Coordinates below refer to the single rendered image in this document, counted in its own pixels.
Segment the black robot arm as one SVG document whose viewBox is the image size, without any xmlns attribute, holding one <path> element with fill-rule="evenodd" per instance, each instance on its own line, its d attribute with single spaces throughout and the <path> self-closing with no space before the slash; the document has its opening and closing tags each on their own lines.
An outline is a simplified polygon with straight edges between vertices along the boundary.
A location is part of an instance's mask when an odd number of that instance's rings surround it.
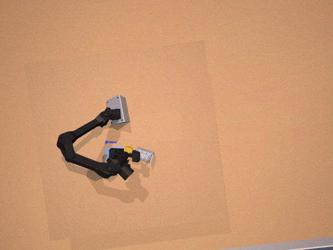
<svg viewBox="0 0 333 250">
<path fill-rule="evenodd" d="M 60 134 L 57 141 L 57 147 L 61 150 L 61 153 L 67 162 L 93 170 L 103 178 L 109 178 L 119 174 L 124 180 L 126 180 L 134 172 L 131 165 L 128 164 L 129 160 L 126 160 L 125 164 L 123 164 L 123 157 L 117 155 L 114 158 L 110 156 L 107 159 L 107 163 L 98 162 L 75 153 L 73 148 L 73 143 L 81 136 L 87 134 L 98 126 L 101 126 L 101 128 L 106 126 L 109 120 L 119 119 L 121 119 L 120 109 L 111 109 L 107 107 L 105 111 L 102 111 L 89 123 L 74 131 L 68 131 Z"/>
</svg>

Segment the yellow plate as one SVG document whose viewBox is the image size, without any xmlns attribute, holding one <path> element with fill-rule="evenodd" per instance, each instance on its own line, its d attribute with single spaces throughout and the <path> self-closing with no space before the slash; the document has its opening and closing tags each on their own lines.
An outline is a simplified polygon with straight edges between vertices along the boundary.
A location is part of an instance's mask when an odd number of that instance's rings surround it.
<svg viewBox="0 0 333 250">
<path fill-rule="evenodd" d="M 124 148 L 124 151 L 125 152 L 128 152 L 128 153 L 132 153 L 132 151 L 135 150 L 131 145 L 127 145 L 125 148 Z"/>
</svg>

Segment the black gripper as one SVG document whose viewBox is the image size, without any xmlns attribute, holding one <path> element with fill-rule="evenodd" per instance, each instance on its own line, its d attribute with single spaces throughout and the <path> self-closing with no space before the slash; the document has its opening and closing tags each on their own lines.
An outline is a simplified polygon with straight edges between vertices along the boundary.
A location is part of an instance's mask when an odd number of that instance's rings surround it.
<svg viewBox="0 0 333 250">
<path fill-rule="evenodd" d="M 120 155 L 123 157 L 123 159 L 124 159 L 123 164 L 125 164 L 125 161 L 128 160 L 129 157 L 132 158 L 133 162 L 140 161 L 140 152 L 138 152 L 136 150 L 133 150 L 132 153 L 128 153 L 128 152 L 125 152 L 124 149 L 120 149 L 120 148 L 109 149 L 109 157 L 111 156 L 112 158 L 114 158 L 117 155 Z"/>
</svg>

